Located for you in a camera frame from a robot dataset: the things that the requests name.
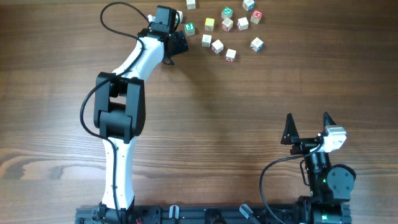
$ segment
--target black bracket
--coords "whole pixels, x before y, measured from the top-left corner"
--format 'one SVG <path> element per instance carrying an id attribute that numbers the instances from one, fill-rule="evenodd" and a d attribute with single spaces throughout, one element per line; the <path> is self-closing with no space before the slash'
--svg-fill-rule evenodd
<path id="1" fill-rule="evenodd" d="M 303 177 L 304 185 L 309 186 L 309 184 L 307 183 L 307 181 L 305 181 L 305 174 L 304 174 L 304 169 L 303 169 L 303 162 L 305 162 L 304 159 L 300 162 L 301 176 Z"/>
<path id="2" fill-rule="evenodd" d="M 336 125 L 336 123 L 332 120 L 328 112 L 323 113 L 323 127 L 328 125 Z"/>
<path id="3" fill-rule="evenodd" d="M 289 113 L 286 116 L 285 131 L 280 140 L 280 144 L 290 145 L 300 143 L 299 132 L 297 132 L 296 125 L 294 123 L 293 115 Z"/>
<path id="4" fill-rule="evenodd" d="M 101 72 L 96 84 L 114 77 L 113 73 Z M 111 102 L 110 97 L 126 95 L 126 104 Z M 114 78 L 95 93 L 94 125 L 105 138 L 123 139 L 129 143 L 139 136 L 145 123 L 144 81 L 134 78 Z"/>

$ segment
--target letter on block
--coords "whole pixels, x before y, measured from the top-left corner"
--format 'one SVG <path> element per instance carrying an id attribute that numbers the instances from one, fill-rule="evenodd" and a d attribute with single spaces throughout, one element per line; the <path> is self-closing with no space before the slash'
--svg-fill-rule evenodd
<path id="1" fill-rule="evenodd" d="M 221 18 L 222 18 L 222 19 L 225 19 L 225 18 L 230 19 L 230 18 L 232 17 L 232 13 L 233 13 L 233 10 L 232 10 L 232 9 L 230 9 L 230 8 L 228 8 L 228 7 L 225 7 L 225 9 L 223 10 L 223 12 L 221 12 Z"/>
<path id="2" fill-rule="evenodd" d="M 223 23 L 221 24 L 221 28 L 226 32 L 230 31 L 234 22 L 231 19 L 225 18 Z"/>
<path id="3" fill-rule="evenodd" d="M 227 62 L 234 62 L 235 61 L 235 56 L 236 56 L 236 50 L 228 49 L 226 51 L 225 60 Z"/>
<path id="4" fill-rule="evenodd" d="M 211 35 L 203 34 L 203 38 L 201 39 L 201 45 L 204 47 L 210 47 L 211 43 Z"/>
<path id="5" fill-rule="evenodd" d="M 195 0 L 187 0 L 187 9 L 196 9 L 197 3 Z"/>
<path id="6" fill-rule="evenodd" d="M 249 21 L 246 17 L 238 19 L 239 30 L 244 30 L 249 27 Z"/>
<path id="7" fill-rule="evenodd" d="M 243 1 L 243 8 L 244 8 L 247 12 L 251 11 L 252 9 L 254 9 L 254 5 L 255 5 L 255 3 L 254 3 L 253 0 L 244 0 L 244 1 Z"/>
<path id="8" fill-rule="evenodd" d="M 214 51 L 214 53 L 218 54 L 222 50 L 224 50 L 224 45 L 221 43 L 220 40 L 216 40 L 211 44 L 211 49 Z"/>
<path id="9" fill-rule="evenodd" d="M 214 30 L 214 19 L 212 18 L 206 18 L 205 22 L 205 30 L 207 31 L 213 31 Z"/>
<path id="10" fill-rule="evenodd" d="M 185 24 L 185 34 L 187 36 L 195 34 L 195 26 L 193 25 L 192 22 Z"/>
<path id="11" fill-rule="evenodd" d="M 262 12 L 254 10 L 253 14 L 251 15 L 250 21 L 255 24 L 258 24 L 260 22 L 261 17 L 262 17 Z"/>
<path id="12" fill-rule="evenodd" d="M 258 52 L 260 49 L 262 49 L 263 45 L 263 41 L 256 37 L 254 41 L 251 42 L 250 48 L 252 48 L 255 52 Z"/>

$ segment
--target alphabet block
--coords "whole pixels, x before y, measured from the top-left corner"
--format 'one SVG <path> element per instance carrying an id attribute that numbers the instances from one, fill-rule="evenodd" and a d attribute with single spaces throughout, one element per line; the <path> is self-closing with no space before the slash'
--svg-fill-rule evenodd
<path id="1" fill-rule="evenodd" d="M 187 9 L 196 9 L 197 3 L 195 0 L 187 0 Z"/>
<path id="2" fill-rule="evenodd" d="M 230 9 L 230 8 L 228 8 L 228 7 L 225 7 L 225 9 L 223 10 L 223 12 L 221 12 L 221 18 L 222 18 L 222 19 L 225 19 L 225 18 L 230 19 L 230 18 L 232 17 L 232 13 L 233 13 L 233 10 L 232 10 L 232 9 Z"/>
<path id="3" fill-rule="evenodd" d="M 225 18 L 223 23 L 221 24 L 221 28 L 226 32 L 230 31 L 234 22 L 231 19 Z"/>
<path id="4" fill-rule="evenodd" d="M 185 24 L 185 34 L 187 36 L 195 34 L 195 26 L 193 25 L 192 22 Z"/>
<path id="5" fill-rule="evenodd" d="M 244 0 L 243 1 L 243 8 L 249 12 L 254 9 L 255 2 L 253 0 Z"/>
<path id="6" fill-rule="evenodd" d="M 211 35 L 203 34 L 203 38 L 201 39 L 201 45 L 204 47 L 210 47 L 211 43 Z"/>
<path id="7" fill-rule="evenodd" d="M 253 14 L 251 15 L 250 21 L 255 24 L 258 24 L 260 22 L 261 17 L 262 17 L 262 12 L 254 10 Z"/>
<path id="8" fill-rule="evenodd" d="M 178 15 L 175 15 L 175 23 L 177 24 L 177 23 L 182 23 L 182 11 L 178 11 L 177 10 L 177 13 L 180 15 L 180 20 L 178 20 Z"/>
<path id="9" fill-rule="evenodd" d="M 246 17 L 238 19 L 239 30 L 244 30 L 249 27 L 249 21 Z"/>
<path id="10" fill-rule="evenodd" d="M 206 18 L 205 22 L 205 30 L 207 31 L 213 31 L 214 30 L 214 19 L 212 18 Z"/>
<path id="11" fill-rule="evenodd" d="M 262 49 L 263 45 L 263 41 L 256 37 L 254 41 L 251 42 L 250 48 L 252 48 L 255 52 L 258 52 L 260 49 Z"/>
<path id="12" fill-rule="evenodd" d="M 228 49 L 226 51 L 225 60 L 227 62 L 234 62 L 235 61 L 235 56 L 236 56 L 236 50 Z"/>
<path id="13" fill-rule="evenodd" d="M 153 15 L 148 15 L 148 21 L 149 22 L 155 22 L 155 16 L 153 16 Z"/>
<path id="14" fill-rule="evenodd" d="M 224 45 L 221 43 L 220 40 L 216 40 L 211 44 L 211 49 L 214 51 L 214 53 L 218 54 L 222 50 L 224 50 Z"/>

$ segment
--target toy block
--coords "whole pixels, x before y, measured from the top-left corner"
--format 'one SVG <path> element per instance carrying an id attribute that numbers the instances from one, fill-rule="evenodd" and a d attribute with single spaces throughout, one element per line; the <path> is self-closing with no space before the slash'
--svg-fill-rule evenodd
<path id="1" fill-rule="evenodd" d="M 261 17 L 262 17 L 262 12 L 254 10 L 253 14 L 251 15 L 250 21 L 255 24 L 258 24 L 260 22 Z"/>
<path id="2" fill-rule="evenodd" d="M 232 9 L 225 7 L 225 9 L 221 12 L 221 18 L 222 19 L 225 19 L 225 18 L 230 19 L 232 17 L 232 13 L 233 13 Z"/>
<path id="3" fill-rule="evenodd" d="M 149 22 L 155 22 L 155 16 L 153 16 L 153 15 L 148 15 L 148 21 L 149 21 Z"/>
<path id="4" fill-rule="evenodd" d="M 243 1 L 243 8 L 249 12 L 254 9 L 255 2 L 253 0 L 244 0 Z"/>
<path id="5" fill-rule="evenodd" d="M 221 28 L 225 30 L 226 32 L 230 31 L 232 26 L 234 24 L 234 21 L 231 19 L 225 18 L 223 23 L 221 24 Z"/>
<path id="6" fill-rule="evenodd" d="M 178 24 L 178 23 L 181 24 L 181 23 L 182 23 L 182 16 L 183 16 L 183 15 L 182 15 L 182 11 L 178 11 L 178 10 L 177 10 L 177 13 L 180 15 L 180 20 L 178 20 L 178 15 L 175 15 L 175 23 L 176 23 L 176 24 Z"/>
<path id="7" fill-rule="evenodd" d="M 196 9 L 197 3 L 195 0 L 187 0 L 187 9 Z"/>
<path id="8" fill-rule="evenodd" d="M 195 26 L 193 25 L 192 22 L 185 24 L 185 34 L 187 36 L 195 34 Z"/>
<path id="9" fill-rule="evenodd" d="M 214 51 L 214 53 L 218 54 L 222 50 L 224 50 L 224 45 L 221 43 L 220 40 L 216 40 L 211 44 L 211 49 Z"/>
<path id="10" fill-rule="evenodd" d="M 258 52 L 260 49 L 262 49 L 263 45 L 263 41 L 256 37 L 254 41 L 251 42 L 250 48 L 252 48 L 255 52 Z"/>
<path id="11" fill-rule="evenodd" d="M 238 19 L 239 30 L 244 30 L 249 27 L 249 21 L 246 17 Z"/>
<path id="12" fill-rule="evenodd" d="M 211 43 L 211 35 L 203 34 L 203 38 L 201 39 L 201 45 L 204 47 L 210 47 Z"/>
<path id="13" fill-rule="evenodd" d="M 205 30 L 207 31 L 213 31 L 214 30 L 214 19 L 212 18 L 206 18 L 205 22 Z"/>
<path id="14" fill-rule="evenodd" d="M 235 61 L 235 56 L 236 56 L 236 50 L 228 49 L 226 51 L 225 60 L 227 62 L 234 62 Z"/>

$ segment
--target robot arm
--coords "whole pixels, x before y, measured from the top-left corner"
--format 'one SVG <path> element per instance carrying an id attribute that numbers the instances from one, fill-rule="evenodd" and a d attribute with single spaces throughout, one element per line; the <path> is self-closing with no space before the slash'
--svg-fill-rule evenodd
<path id="1" fill-rule="evenodd" d="M 117 149 L 114 172 L 113 147 L 109 142 L 103 141 L 106 152 L 106 187 L 102 204 L 107 208 L 115 209 L 114 173 L 117 209 L 128 209 L 134 200 L 132 158 L 137 137 L 145 123 L 145 82 L 165 56 L 171 57 L 188 50 L 183 32 L 174 32 L 175 17 L 176 10 L 158 6 L 157 19 L 138 34 L 145 45 L 143 54 L 130 71 L 121 78 L 111 80 L 96 92 L 94 124 L 99 128 L 99 134 L 112 141 Z M 136 48 L 127 60 L 113 73 L 101 72 L 97 77 L 97 84 L 124 72 L 139 56 L 142 47 L 141 42 L 137 41 Z M 113 103 L 109 99 L 118 96 L 126 97 L 125 105 Z"/>
<path id="2" fill-rule="evenodd" d="M 123 75 L 123 78 L 132 79 L 136 77 L 143 80 L 144 83 L 148 80 L 155 66 L 162 62 L 164 55 L 164 43 L 151 37 L 142 37 L 141 40 L 145 44 L 145 51 L 142 57 L 137 61 L 136 65 L 131 68 L 131 71 Z M 134 61 L 141 50 L 141 43 L 137 41 L 136 48 L 133 50 L 127 60 L 113 73 L 119 74 Z M 123 139 L 109 138 L 117 147 L 117 164 L 116 164 L 116 196 L 119 207 L 129 208 L 134 199 L 134 191 L 132 189 L 132 158 L 134 154 L 134 146 L 137 141 L 137 136 L 134 136 L 128 144 L 124 143 Z M 109 142 L 103 141 L 106 153 L 106 185 L 105 193 L 102 199 L 102 204 L 108 208 L 115 209 L 113 203 L 112 178 L 113 178 L 113 148 Z"/>

